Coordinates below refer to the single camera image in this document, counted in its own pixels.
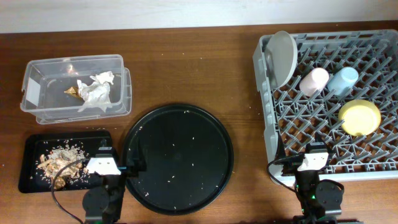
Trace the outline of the peanut shells and rice scraps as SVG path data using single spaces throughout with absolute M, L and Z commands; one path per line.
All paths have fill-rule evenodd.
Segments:
M 88 173 L 87 162 L 66 167 L 72 162 L 86 158 L 76 149 L 56 149 L 48 157 L 40 156 L 38 168 L 43 169 L 45 176 L 50 178 L 50 188 L 55 181 L 54 190 L 88 189 L 96 184 L 98 178 Z

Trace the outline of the yellow bowl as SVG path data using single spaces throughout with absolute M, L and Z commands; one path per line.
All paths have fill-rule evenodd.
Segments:
M 370 101 L 351 100 L 341 107 L 338 119 L 343 121 L 341 127 L 346 133 L 352 136 L 367 136 L 379 127 L 381 112 Z

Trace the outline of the white napkin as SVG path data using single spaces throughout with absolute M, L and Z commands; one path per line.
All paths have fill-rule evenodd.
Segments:
M 90 76 L 93 80 L 91 85 L 77 80 L 78 94 L 83 99 L 84 104 L 78 110 L 82 112 L 87 108 L 100 108 L 103 112 L 111 107 L 109 98 L 111 85 L 113 85 L 114 75 L 111 71 Z

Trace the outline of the pink cup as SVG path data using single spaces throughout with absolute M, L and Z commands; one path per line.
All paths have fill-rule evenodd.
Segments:
M 300 82 L 300 91 L 306 96 L 312 96 L 317 90 L 324 89 L 329 77 L 329 73 L 324 68 L 314 68 Z

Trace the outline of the gold snack wrapper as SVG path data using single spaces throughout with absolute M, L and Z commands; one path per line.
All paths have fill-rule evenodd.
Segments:
M 78 98 L 80 100 L 83 100 L 83 98 L 79 94 L 78 87 L 76 86 L 71 86 L 69 89 L 65 90 L 64 93 L 72 97 Z

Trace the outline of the blue cup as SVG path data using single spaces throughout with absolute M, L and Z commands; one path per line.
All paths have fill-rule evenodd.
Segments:
M 341 96 L 346 90 L 352 88 L 359 78 L 359 73 L 353 67 L 344 67 L 333 75 L 326 87 L 334 94 Z

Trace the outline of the grey plate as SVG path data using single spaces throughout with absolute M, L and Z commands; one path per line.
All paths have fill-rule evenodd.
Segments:
M 267 75 L 272 89 L 284 86 L 291 78 L 297 65 L 297 44 L 286 31 L 275 33 L 266 44 Z

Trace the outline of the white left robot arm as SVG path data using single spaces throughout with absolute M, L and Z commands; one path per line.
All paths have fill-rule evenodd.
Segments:
M 116 223 L 120 219 L 126 181 L 147 169 L 139 143 L 128 151 L 132 154 L 129 165 L 119 164 L 116 149 L 111 146 L 99 147 L 90 158 L 86 168 L 101 179 L 101 185 L 90 189 L 83 197 L 85 223 Z

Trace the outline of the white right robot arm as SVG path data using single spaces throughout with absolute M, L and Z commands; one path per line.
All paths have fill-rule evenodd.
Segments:
M 305 145 L 303 152 L 288 156 L 281 136 L 278 136 L 274 164 L 282 166 L 284 174 L 294 176 L 293 192 L 302 209 L 293 217 L 293 223 L 339 223 L 344 186 L 334 180 L 320 178 L 320 172 L 329 166 L 333 151 L 321 135 Z

